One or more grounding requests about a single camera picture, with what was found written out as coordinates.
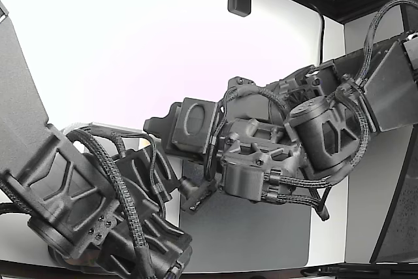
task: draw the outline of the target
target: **black power cord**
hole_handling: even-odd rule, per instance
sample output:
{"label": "black power cord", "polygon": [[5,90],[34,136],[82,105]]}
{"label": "black power cord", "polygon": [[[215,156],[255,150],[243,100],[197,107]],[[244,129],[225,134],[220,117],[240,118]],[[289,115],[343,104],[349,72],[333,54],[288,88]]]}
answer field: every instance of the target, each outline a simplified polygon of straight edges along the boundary
{"label": "black power cord", "polygon": [[319,18],[321,19],[321,33],[319,36],[319,64],[322,64],[324,61],[324,37],[325,37],[325,17],[322,12],[318,9],[317,6],[310,3],[309,4],[315,11],[318,13]]}

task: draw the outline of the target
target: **white wall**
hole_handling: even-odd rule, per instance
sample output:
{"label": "white wall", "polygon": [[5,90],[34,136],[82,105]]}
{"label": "white wall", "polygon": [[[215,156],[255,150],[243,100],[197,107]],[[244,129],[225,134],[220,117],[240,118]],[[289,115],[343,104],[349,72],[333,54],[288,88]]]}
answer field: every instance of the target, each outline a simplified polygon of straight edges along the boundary
{"label": "white wall", "polygon": [[[1,1],[58,128],[140,129],[184,97],[219,100],[231,77],[265,85],[317,62],[319,18],[290,0],[253,0],[247,18],[230,14],[227,0]],[[325,60],[343,54],[343,27],[327,19]],[[14,217],[0,219],[12,226],[0,233],[0,259],[49,265],[26,218]]]}

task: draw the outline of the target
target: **gray robotic arm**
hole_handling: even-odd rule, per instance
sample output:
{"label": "gray robotic arm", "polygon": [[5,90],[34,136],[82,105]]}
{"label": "gray robotic arm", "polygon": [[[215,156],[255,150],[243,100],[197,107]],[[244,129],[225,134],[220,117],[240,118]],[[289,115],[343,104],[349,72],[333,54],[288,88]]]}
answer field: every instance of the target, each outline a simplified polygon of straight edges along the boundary
{"label": "gray robotic arm", "polygon": [[[94,124],[63,133],[49,124],[0,4],[0,189],[12,201],[0,214],[30,215],[29,227],[59,265],[124,279],[178,278],[186,268],[191,236],[165,219],[175,189],[190,214],[221,190],[254,203],[311,206],[328,219],[330,189],[360,162],[368,141],[418,123],[417,35],[373,45],[381,17],[400,3],[418,8],[410,0],[384,6],[364,50],[265,87],[233,78],[219,102],[174,103],[166,117],[147,120],[146,133]],[[97,137],[118,154],[109,156]],[[126,150],[125,137],[150,145]],[[167,156],[204,165],[202,182],[177,178]],[[69,263],[87,251],[95,267]]]}

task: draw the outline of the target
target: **cylindrical motor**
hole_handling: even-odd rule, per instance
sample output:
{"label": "cylindrical motor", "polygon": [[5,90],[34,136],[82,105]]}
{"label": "cylindrical motor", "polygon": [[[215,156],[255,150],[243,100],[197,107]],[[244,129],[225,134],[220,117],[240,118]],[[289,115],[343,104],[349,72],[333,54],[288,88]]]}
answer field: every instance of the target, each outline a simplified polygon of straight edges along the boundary
{"label": "cylindrical motor", "polygon": [[360,130],[351,111],[340,103],[331,108],[323,96],[295,107],[289,117],[316,171],[339,165],[359,145]]}

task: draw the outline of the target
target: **bolt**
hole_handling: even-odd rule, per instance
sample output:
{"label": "bolt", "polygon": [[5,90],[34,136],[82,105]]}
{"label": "bolt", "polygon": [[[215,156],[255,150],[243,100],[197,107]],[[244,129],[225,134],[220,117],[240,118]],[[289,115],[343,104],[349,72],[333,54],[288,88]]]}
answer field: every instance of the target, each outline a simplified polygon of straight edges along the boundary
{"label": "bolt", "polygon": [[226,142],[228,145],[232,145],[232,144],[234,143],[234,139],[232,139],[232,138],[230,138],[230,137],[227,137],[227,138],[226,138],[226,140],[225,140],[225,142]]}
{"label": "bolt", "polygon": [[321,80],[316,78],[315,80],[312,81],[312,86],[319,86],[321,85]]}

